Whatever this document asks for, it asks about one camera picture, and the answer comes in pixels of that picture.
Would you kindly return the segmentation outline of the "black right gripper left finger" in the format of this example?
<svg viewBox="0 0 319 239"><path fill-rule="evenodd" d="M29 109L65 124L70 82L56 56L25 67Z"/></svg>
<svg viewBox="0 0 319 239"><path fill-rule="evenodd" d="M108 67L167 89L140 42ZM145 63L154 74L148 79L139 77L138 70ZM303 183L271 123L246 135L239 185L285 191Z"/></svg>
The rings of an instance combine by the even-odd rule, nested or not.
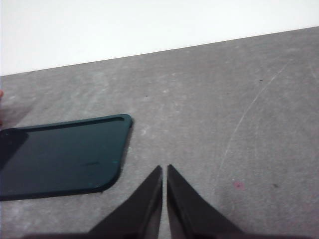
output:
<svg viewBox="0 0 319 239"><path fill-rule="evenodd" d="M162 211L162 168L157 166L133 194L89 235L99 239L157 239Z"/></svg>

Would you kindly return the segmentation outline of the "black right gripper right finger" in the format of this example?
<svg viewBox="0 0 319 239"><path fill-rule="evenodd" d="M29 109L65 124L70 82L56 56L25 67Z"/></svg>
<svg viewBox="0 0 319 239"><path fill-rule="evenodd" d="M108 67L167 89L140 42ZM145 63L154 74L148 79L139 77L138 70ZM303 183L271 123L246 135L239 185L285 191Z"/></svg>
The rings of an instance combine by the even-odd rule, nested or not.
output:
<svg viewBox="0 0 319 239"><path fill-rule="evenodd" d="M240 229L207 203L173 165L167 167L167 209L174 239L217 239Z"/></svg>

